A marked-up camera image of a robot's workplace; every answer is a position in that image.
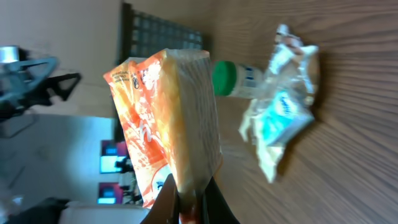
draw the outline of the crumpled wrapper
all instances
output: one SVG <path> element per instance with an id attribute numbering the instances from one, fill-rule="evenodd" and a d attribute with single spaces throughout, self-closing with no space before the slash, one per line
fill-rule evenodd
<path id="1" fill-rule="evenodd" d="M 302 41 L 281 24 L 265 79 L 243 116 L 239 132 L 257 147 L 259 165 L 272 183 L 286 144 L 314 120 L 309 107 L 318 89 L 318 47 Z"/>

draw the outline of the plastic bag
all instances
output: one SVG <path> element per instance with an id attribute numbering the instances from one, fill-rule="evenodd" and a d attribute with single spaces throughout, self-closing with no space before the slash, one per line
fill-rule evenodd
<path id="1" fill-rule="evenodd" d="M 248 141 L 251 128 L 259 165 L 269 182 L 276 177 L 288 141 L 314 120 L 309 107 L 318 88 L 317 53 L 317 46 L 303 46 L 280 25 L 265 81 L 244 113 L 239 132 Z"/>
<path id="2" fill-rule="evenodd" d="M 195 203 L 222 162 L 208 52 L 163 50 L 104 75 L 144 207 L 173 173 L 182 206 Z"/>

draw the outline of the clear plastic wrapper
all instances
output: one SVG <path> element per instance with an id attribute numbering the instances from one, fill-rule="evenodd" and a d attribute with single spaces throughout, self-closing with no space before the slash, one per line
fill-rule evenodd
<path id="1" fill-rule="evenodd" d="M 222 163 L 208 52 L 163 50 L 104 75 L 124 130 L 144 207 L 172 173 L 183 207 Z"/>
<path id="2" fill-rule="evenodd" d="M 298 37 L 289 34 L 286 25 L 280 25 L 265 81 L 239 128 L 245 141 L 248 130 L 252 130 L 259 165 L 269 182 L 276 177 L 288 141 L 314 119 L 309 107 L 318 78 L 318 47 L 303 46 Z"/>

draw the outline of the green lid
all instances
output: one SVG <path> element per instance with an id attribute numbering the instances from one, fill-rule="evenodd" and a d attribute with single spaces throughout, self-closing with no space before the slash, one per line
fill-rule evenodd
<path id="1" fill-rule="evenodd" d="M 217 62 L 213 70 L 213 86 L 215 95 L 230 95 L 235 87 L 236 76 L 236 67 L 233 62 Z"/>

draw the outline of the snack packet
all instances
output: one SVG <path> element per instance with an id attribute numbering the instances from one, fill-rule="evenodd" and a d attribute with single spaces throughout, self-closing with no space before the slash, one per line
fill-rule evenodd
<path id="1" fill-rule="evenodd" d="M 309 107 L 318 86 L 317 53 L 317 46 L 303 46 L 280 25 L 265 81 L 244 113 L 239 132 L 248 141 L 251 128 L 259 165 L 269 182 L 276 177 L 286 144 L 314 120 Z"/>
<path id="2" fill-rule="evenodd" d="M 222 155 L 208 52 L 165 49 L 104 75 L 124 130 L 144 207 L 172 173 L 183 207 L 196 201 Z"/>

